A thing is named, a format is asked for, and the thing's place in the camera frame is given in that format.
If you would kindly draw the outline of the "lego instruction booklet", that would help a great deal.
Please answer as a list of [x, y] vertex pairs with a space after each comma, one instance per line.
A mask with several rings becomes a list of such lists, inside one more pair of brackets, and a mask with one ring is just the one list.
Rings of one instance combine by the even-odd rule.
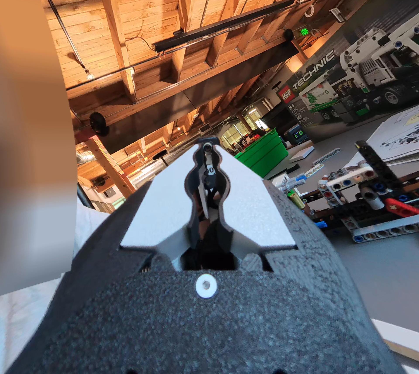
[[388, 165], [419, 160], [419, 107], [391, 116], [369, 137], [367, 143]]

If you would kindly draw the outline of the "green plastic bin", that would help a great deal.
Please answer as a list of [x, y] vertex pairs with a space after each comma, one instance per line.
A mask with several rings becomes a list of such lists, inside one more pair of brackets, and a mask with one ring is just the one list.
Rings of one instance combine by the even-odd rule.
[[264, 178], [272, 169], [289, 155], [282, 138], [276, 129], [267, 132], [254, 141], [245, 151], [235, 155], [235, 158]]

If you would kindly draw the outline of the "long black ceiling light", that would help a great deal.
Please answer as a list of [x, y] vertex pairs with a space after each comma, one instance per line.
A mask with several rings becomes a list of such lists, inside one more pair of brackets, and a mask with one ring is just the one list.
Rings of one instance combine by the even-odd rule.
[[268, 16], [281, 13], [292, 7], [295, 2], [296, 0], [281, 0], [263, 8], [236, 15], [196, 30], [178, 33], [170, 38], [153, 43], [153, 51], [158, 55], [161, 53], [175, 52], [203, 40], [215, 38], [216, 36], [239, 29], [253, 22], [263, 20]]

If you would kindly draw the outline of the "small white box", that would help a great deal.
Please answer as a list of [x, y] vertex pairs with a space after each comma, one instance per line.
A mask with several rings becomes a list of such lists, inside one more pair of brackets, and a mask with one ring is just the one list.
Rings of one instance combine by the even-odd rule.
[[295, 154], [293, 157], [290, 158], [290, 162], [298, 162], [300, 160], [304, 160], [314, 150], [315, 150], [314, 146], [309, 146], [303, 150], [300, 150], [297, 154]]

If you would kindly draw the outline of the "partly built lego truck model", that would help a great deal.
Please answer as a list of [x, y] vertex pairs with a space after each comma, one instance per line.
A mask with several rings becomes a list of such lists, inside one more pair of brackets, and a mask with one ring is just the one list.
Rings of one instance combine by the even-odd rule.
[[355, 243], [418, 234], [418, 172], [398, 178], [363, 140], [355, 143], [362, 160], [321, 179], [316, 193], [328, 209], [312, 221], [326, 234], [347, 230]]

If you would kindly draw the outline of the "dark device with green light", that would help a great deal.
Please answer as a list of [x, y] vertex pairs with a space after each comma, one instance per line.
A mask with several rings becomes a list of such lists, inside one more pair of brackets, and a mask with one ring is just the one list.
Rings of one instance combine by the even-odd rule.
[[299, 145], [309, 140], [309, 137], [302, 128], [289, 129], [284, 133], [284, 135], [292, 146]]

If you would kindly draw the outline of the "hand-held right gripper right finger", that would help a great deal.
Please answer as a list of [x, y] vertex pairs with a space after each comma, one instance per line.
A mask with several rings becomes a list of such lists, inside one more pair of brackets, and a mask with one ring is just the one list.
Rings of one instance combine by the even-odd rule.
[[261, 268], [273, 268], [274, 258], [296, 256], [296, 241], [275, 202], [279, 191], [218, 145], [214, 165], [221, 195], [217, 241], [234, 269], [248, 254], [260, 258]]

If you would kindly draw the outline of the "round black ceiling speaker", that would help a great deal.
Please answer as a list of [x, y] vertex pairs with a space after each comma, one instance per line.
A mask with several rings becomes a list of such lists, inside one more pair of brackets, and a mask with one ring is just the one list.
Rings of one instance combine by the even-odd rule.
[[109, 134], [109, 126], [106, 124], [105, 117], [95, 111], [90, 115], [90, 126], [97, 136], [106, 137]]

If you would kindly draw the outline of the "lego set box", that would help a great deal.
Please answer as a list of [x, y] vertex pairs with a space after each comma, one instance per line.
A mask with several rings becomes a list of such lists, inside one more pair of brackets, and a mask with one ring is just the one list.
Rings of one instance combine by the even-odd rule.
[[280, 88], [314, 143], [419, 101], [419, 0], [368, 0]]

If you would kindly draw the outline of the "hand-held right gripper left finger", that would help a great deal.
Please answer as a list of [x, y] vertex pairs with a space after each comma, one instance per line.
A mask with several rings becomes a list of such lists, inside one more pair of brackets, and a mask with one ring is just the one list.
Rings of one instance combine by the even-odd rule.
[[166, 255], [176, 271], [195, 269], [210, 224], [203, 145], [193, 145], [151, 182], [120, 242], [123, 252]]

